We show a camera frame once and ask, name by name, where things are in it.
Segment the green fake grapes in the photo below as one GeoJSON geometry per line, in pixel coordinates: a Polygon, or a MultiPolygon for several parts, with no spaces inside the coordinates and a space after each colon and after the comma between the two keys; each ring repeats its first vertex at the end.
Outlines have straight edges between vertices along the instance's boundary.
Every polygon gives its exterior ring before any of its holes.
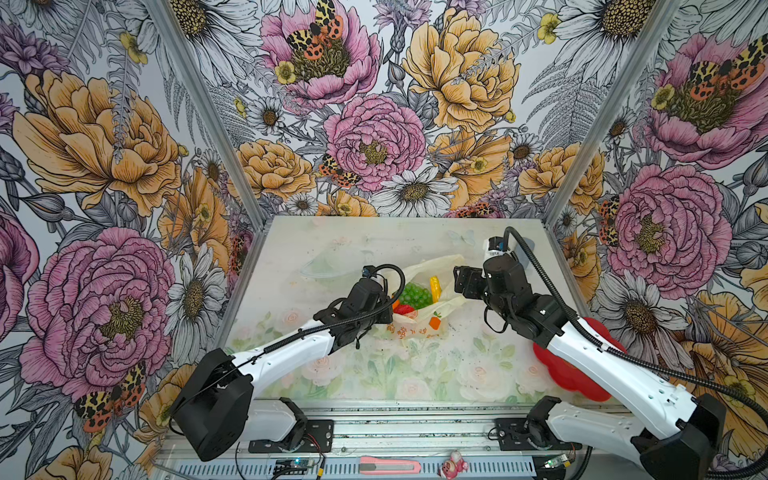
{"type": "Polygon", "coordinates": [[[401,304],[407,304],[420,310],[432,305],[430,289],[419,284],[409,282],[399,298],[401,304]]]}

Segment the green circuit board left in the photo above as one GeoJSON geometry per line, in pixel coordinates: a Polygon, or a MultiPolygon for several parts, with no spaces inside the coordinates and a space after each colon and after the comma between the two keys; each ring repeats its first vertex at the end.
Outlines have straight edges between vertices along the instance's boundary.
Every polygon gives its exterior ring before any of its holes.
{"type": "Polygon", "coordinates": [[[278,460],[272,475],[304,475],[315,467],[316,463],[304,458],[278,460]]]}

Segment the yellow fake banana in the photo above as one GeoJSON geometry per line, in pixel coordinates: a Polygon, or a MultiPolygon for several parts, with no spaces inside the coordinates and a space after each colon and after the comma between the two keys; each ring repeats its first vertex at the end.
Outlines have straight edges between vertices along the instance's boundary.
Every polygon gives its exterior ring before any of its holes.
{"type": "Polygon", "coordinates": [[[437,303],[442,295],[442,286],[437,276],[432,276],[429,279],[430,293],[432,303],[437,303]]]}

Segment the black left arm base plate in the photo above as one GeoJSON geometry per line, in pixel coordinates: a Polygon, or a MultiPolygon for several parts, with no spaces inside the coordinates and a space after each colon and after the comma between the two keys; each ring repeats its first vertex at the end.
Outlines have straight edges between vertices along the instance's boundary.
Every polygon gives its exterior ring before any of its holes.
{"type": "Polygon", "coordinates": [[[280,441],[253,440],[247,450],[251,454],[329,453],[332,450],[335,422],[310,419],[297,424],[280,441]]]}

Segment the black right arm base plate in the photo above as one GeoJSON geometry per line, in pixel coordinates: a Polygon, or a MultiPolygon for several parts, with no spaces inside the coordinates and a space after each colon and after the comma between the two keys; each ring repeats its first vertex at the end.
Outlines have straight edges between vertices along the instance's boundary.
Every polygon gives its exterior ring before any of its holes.
{"type": "Polygon", "coordinates": [[[497,418],[486,437],[495,441],[501,451],[555,451],[580,449],[580,444],[562,442],[549,427],[526,418],[497,418]]]}

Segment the green circuit board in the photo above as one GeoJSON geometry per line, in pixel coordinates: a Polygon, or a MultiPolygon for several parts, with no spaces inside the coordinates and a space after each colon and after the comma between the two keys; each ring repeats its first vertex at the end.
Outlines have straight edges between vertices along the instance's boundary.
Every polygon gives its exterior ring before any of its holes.
{"type": "Polygon", "coordinates": [[[272,475],[304,475],[315,467],[316,463],[304,458],[278,460],[272,475]]]}
{"type": "Polygon", "coordinates": [[[571,460],[568,454],[560,454],[554,457],[551,457],[547,459],[542,467],[545,469],[558,469],[558,468],[567,468],[571,465],[571,460]]]}

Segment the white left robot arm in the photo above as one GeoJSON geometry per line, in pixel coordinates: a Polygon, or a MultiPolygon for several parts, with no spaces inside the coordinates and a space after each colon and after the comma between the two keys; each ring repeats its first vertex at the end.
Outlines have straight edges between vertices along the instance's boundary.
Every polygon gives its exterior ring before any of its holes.
{"type": "Polygon", "coordinates": [[[170,418],[208,462],[239,442],[263,442],[293,451],[307,443],[308,419],[290,399],[264,399],[262,393],[287,374],[357,345],[375,325],[393,320],[404,289],[361,278],[345,298],[292,333],[261,347],[228,354],[217,348],[199,361],[170,409],[170,418]]]}

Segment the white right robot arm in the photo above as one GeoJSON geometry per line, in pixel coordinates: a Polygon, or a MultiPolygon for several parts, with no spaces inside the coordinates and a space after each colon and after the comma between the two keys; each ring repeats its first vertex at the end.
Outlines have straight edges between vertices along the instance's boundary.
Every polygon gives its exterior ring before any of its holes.
{"type": "Polygon", "coordinates": [[[704,479],[717,454],[725,408],[695,397],[651,368],[621,357],[571,309],[551,281],[534,292],[508,241],[493,237],[480,268],[457,266],[454,289],[481,300],[521,337],[561,359],[628,409],[620,416],[546,396],[528,413],[523,433],[537,447],[578,443],[620,456],[654,479],[704,479]]]}

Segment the red flower-shaped plate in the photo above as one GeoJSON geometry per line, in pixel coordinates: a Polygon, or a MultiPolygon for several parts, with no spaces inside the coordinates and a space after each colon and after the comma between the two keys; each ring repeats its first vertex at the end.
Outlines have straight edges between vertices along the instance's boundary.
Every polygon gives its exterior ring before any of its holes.
{"type": "MultiPolygon", "coordinates": [[[[606,340],[611,346],[621,352],[627,352],[624,346],[614,339],[609,330],[598,320],[590,317],[581,317],[580,321],[584,321],[590,333],[606,340]]],[[[533,343],[532,350],[535,357],[546,366],[550,378],[557,386],[569,392],[580,393],[587,399],[595,402],[606,402],[612,398],[612,395],[607,390],[578,367],[536,343],[533,343]]]]}

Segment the green circuit board right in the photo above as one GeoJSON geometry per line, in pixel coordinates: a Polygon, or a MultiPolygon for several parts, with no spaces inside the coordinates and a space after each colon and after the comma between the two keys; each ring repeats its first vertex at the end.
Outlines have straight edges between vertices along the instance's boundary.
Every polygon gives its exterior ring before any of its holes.
{"type": "Polygon", "coordinates": [[[560,454],[554,457],[551,457],[547,459],[542,467],[545,469],[558,469],[558,468],[567,468],[571,465],[571,460],[568,454],[560,454]]]}

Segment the small pink figurine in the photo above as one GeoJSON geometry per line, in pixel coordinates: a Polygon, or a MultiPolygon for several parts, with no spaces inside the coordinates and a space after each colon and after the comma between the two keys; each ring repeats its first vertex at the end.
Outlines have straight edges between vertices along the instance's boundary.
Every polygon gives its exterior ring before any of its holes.
{"type": "Polygon", "coordinates": [[[455,480],[460,474],[468,470],[468,462],[458,450],[453,450],[449,458],[440,466],[438,475],[445,480],[455,480]]]}

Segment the red fake cabbage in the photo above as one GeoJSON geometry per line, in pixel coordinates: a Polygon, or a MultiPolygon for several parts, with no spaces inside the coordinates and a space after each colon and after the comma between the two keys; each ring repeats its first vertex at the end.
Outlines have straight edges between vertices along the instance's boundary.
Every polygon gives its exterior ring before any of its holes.
{"type": "Polygon", "coordinates": [[[410,316],[410,317],[417,314],[417,310],[414,307],[407,304],[396,305],[393,308],[393,312],[397,315],[410,316]]]}

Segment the yellowish plastic bag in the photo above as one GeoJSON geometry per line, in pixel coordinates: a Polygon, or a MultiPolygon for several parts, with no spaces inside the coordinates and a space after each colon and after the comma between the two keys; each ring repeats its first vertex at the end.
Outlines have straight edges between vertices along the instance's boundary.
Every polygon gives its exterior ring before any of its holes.
{"type": "Polygon", "coordinates": [[[435,338],[448,331],[449,316],[468,300],[455,291],[454,268],[465,258],[447,255],[403,269],[405,286],[386,331],[397,339],[435,338]]]}

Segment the pink utility knife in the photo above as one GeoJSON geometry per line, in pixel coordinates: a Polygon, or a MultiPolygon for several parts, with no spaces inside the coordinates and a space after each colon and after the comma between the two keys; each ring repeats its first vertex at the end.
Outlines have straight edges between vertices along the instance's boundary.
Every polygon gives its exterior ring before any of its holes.
{"type": "Polygon", "coordinates": [[[416,475],[422,466],[414,460],[363,456],[358,471],[363,475],[416,475]]]}

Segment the aluminium rail frame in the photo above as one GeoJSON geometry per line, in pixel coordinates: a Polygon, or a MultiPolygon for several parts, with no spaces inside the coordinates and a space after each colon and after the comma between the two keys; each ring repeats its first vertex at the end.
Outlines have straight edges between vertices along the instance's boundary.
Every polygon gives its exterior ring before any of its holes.
{"type": "Polygon", "coordinates": [[[435,479],[450,453],[459,452],[469,468],[463,479],[569,479],[583,462],[584,452],[569,446],[566,453],[575,463],[545,469],[543,463],[555,451],[501,449],[493,435],[496,420],[512,418],[521,409],[479,404],[465,409],[457,405],[397,403],[386,408],[374,403],[306,402],[302,409],[310,419],[330,420],[331,449],[324,455],[307,453],[253,453],[241,442],[220,457],[201,461],[188,442],[171,436],[161,448],[152,479],[270,479],[278,462],[305,461],[305,478],[322,470],[327,479],[363,479],[360,464],[365,457],[410,460],[420,464],[418,479],[435,479]]]}

